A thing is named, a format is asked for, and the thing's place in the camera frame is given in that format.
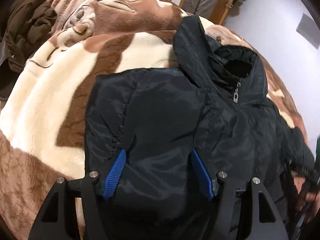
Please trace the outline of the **person's right hand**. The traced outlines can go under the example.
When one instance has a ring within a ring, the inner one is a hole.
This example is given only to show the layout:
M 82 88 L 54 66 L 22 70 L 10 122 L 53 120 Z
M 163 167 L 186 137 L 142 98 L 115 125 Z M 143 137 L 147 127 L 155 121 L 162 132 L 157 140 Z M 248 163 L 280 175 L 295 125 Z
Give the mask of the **person's right hand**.
M 297 211 L 301 211 L 307 204 L 311 203 L 311 210 L 308 212 L 308 215 L 305 218 L 305 222 L 310 223 L 317 215 L 319 211 L 319 192 L 307 192 L 304 195 L 300 195 L 303 185 L 305 183 L 305 178 L 298 176 L 298 173 L 295 171 L 291 172 L 294 185 L 297 189 L 298 200 L 296 204 Z

